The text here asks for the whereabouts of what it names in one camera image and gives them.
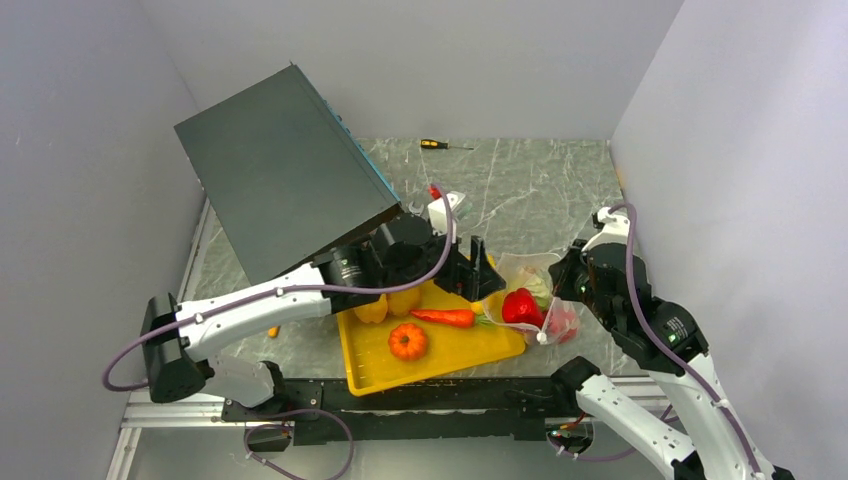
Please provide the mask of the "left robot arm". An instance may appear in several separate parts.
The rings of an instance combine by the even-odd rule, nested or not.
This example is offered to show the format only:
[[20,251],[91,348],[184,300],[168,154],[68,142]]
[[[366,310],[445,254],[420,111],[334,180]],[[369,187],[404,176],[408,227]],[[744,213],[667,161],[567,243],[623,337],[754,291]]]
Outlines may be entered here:
[[200,301],[152,298],[142,329],[151,400],[171,403],[204,392],[249,407],[261,419],[279,417],[288,402],[279,367],[226,356],[225,347],[286,321],[329,316],[426,281],[468,301],[504,289],[483,240],[472,238],[468,256],[459,242],[454,233],[403,213],[267,282]]

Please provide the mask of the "red bell pepper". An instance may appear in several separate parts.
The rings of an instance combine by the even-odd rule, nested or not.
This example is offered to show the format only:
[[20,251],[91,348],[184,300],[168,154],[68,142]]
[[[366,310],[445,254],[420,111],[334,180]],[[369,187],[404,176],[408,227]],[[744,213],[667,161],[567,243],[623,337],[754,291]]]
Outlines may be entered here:
[[541,329],[546,316],[530,293],[519,288],[506,294],[501,306],[501,318],[507,324],[526,324]]

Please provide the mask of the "yellow lemon squash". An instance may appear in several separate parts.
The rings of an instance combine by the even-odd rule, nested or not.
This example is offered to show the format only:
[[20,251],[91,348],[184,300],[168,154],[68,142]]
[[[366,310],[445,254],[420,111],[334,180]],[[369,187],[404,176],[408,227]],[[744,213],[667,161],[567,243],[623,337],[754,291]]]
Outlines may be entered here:
[[474,312],[476,316],[481,316],[485,314],[485,307],[483,301],[471,302],[470,309]]

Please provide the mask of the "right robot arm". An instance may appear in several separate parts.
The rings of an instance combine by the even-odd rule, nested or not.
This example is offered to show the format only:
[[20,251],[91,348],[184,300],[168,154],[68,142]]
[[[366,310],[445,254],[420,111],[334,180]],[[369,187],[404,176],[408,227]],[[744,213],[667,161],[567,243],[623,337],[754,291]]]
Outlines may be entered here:
[[613,429],[666,479],[790,479],[755,446],[726,397],[694,317],[653,295],[644,262],[624,237],[576,240],[552,265],[556,298],[583,304],[663,391],[681,423],[649,413],[583,357],[551,377],[557,411],[580,410]]

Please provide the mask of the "red apple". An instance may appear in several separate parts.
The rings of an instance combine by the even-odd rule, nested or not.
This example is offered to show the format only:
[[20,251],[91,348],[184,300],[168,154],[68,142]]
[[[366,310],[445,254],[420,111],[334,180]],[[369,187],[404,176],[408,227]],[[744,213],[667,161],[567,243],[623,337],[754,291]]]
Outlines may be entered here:
[[564,344],[577,335],[578,328],[579,320],[575,311],[557,314],[548,325],[548,339],[552,344]]

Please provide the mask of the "clear zip top bag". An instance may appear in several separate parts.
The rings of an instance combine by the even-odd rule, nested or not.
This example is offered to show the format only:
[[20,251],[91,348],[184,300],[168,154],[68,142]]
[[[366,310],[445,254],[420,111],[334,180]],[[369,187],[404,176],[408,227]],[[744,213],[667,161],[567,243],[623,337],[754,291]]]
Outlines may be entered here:
[[554,253],[502,254],[495,267],[506,288],[482,302],[486,318],[522,334],[529,345],[558,345],[575,338],[577,312],[553,294],[549,273],[560,259]]

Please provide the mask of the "green cabbage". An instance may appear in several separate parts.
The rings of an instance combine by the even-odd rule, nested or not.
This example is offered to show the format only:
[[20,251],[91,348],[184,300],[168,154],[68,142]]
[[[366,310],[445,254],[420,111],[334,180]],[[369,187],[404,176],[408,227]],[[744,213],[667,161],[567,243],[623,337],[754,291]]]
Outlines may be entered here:
[[550,277],[547,272],[533,267],[525,267],[524,274],[525,280],[522,287],[530,293],[540,309],[548,308],[553,295],[551,292]]

